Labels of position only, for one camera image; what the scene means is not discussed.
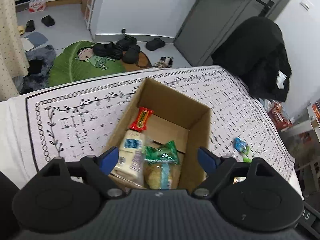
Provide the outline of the light green fruit snack pouch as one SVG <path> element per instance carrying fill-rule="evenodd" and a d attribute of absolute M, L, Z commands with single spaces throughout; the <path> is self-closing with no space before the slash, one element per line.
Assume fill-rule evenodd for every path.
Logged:
<path fill-rule="evenodd" d="M 244 163 L 251 163 L 252 162 L 253 157 L 250 154 L 242 153 L 241 156 L 242 156 L 242 160 Z"/>

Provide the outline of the blue green snack pouch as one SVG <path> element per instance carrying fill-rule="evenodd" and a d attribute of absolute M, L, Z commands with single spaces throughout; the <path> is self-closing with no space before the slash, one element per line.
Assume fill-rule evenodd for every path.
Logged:
<path fill-rule="evenodd" d="M 233 146 L 241 154 L 248 155 L 250 152 L 249 145 L 238 137 L 234 139 Z"/>

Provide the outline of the cream white snack pack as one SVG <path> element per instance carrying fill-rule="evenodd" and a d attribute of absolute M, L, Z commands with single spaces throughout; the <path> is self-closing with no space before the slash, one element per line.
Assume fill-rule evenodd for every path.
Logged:
<path fill-rule="evenodd" d="M 143 184 L 145 135 L 127 130 L 119 146 L 119 159 L 112 174 L 133 183 Z"/>

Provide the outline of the dark green candy pack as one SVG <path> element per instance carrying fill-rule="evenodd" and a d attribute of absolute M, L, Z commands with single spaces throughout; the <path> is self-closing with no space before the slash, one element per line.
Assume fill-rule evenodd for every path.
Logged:
<path fill-rule="evenodd" d="M 169 141 L 164 145 L 154 148 L 146 146 L 144 148 L 144 159 L 148 163 L 173 163 L 180 164 L 176 145 L 174 141 Z"/>

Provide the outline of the yellow cake blue-band pack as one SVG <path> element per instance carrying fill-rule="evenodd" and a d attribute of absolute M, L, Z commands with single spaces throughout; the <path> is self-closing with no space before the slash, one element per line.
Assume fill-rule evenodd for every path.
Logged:
<path fill-rule="evenodd" d="M 152 190 L 176 189 L 181 174 L 181 166 L 174 163 L 145 163 L 144 180 Z"/>

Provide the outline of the red chocolate bar wrapper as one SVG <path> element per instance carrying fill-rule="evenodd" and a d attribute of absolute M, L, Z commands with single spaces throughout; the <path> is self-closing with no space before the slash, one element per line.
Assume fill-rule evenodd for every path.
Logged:
<path fill-rule="evenodd" d="M 145 107 L 139 107 L 138 115 L 134 122 L 130 125 L 129 129 L 137 132 L 146 130 L 146 123 L 152 114 L 153 110 Z"/>

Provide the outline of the white patterned black-marked blanket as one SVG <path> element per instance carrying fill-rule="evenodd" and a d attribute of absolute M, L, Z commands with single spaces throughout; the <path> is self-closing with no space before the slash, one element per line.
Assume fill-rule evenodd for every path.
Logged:
<path fill-rule="evenodd" d="M 48 88 L 25 99 L 35 174 L 55 157 L 78 161 L 119 145 L 130 127 L 149 142 L 173 141 L 182 178 L 200 171 L 197 149 L 245 161 L 266 160 L 284 179 L 294 159 L 246 86 L 226 70 L 146 70 Z"/>

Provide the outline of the brown cardboard box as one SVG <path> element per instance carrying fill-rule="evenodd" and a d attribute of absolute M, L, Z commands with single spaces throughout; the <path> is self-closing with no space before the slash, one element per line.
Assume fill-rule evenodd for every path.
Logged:
<path fill-rule="evenodd" d="M 138 108 L 153 111 L 146 124 L 146 135 L 153 142 L 173 140 L 182 153 L 182 165 L 176 168 L 172 187 L 192 192 L 205 178 L 197 160 L 199 147 L 208 147 L 211 109 L 150 78 L 144 79 L 113 130 L 106 147 L 119 146 L 126 130 L 138 115 Z"/>

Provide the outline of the red plastic basket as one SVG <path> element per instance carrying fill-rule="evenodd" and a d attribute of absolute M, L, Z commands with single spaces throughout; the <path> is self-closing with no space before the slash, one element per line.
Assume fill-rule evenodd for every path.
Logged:
<path fill-rule="evenodd" d="M 289 118 L 285 116 L 284 109 L 281 104 L 275 102 L 268 112 L 268 116 L 275 125 L 277 131 L 290 128 L 292 126 Z"/>

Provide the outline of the green cartoon floor mat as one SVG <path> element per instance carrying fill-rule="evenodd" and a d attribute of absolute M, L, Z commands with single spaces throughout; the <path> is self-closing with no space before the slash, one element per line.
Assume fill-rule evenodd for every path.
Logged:
<path fill-rule="evenodd" d="M 48 86 L 53 87 L 94 77 L 152 67 L 149 58 L 142 51 L 136 63 L 127 64 L 122 60 L 94 55 L 93 46 L 93 42 L 79 41 L 66 47 L 54 60 L 49 71 Z"/>

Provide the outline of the black coat over chair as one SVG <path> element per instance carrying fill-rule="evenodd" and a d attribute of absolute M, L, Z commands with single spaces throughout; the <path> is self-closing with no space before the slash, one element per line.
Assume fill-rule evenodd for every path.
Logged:
<path fill-rule="evenodd" d="M 286 101 L 292 70 L 281 29 L 272 20 L 246 19 L 211 58 L 213 64 L 240 78 L 252 97 Z"/>

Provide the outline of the grey fluffy rug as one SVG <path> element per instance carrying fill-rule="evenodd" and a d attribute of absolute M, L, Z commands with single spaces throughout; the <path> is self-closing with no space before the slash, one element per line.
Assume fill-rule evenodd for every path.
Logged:
<path fill-rule="evenodd" d="M 48 87 L 49 72 L 56 59 L 56 51 L 50 44 L 26 53 L 28 75 L 23 78 L 20 94 L 27 94 Z"/>

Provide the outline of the black slipper near door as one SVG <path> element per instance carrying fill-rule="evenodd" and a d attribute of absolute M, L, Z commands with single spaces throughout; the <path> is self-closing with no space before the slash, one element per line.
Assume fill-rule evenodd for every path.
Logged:
<path fill-rule="evenodd" d="M 155 51 L 159 48 L 163 48 L 165 46 L 165 42 L 160 38 L 154 38 L 153 40 L 146 43 L 145 47 L 149 51 Z"/>

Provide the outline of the grey door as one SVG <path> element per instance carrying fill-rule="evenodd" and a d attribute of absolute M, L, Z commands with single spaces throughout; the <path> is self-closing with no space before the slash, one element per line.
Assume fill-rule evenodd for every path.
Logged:
<path fill-rule="evenodd" d="M 289 0 L 197 0 L 174 45 L 191 66 L 211 62 L 211 54 L 252 16 L 276 20 Z"/>

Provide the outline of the white shelf rack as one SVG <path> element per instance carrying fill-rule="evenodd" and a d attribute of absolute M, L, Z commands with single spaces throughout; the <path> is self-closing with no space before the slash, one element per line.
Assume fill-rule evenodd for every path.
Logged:
<path fill-rule="evenodd" d="M 90 27 L 91 27 L 94 3 L 95 3 L 95 0 L 86 0 L 86 7 L 84 10 L 84 20 L 85 20 L 85 25 L 87 30 L 90 30 Z"/>

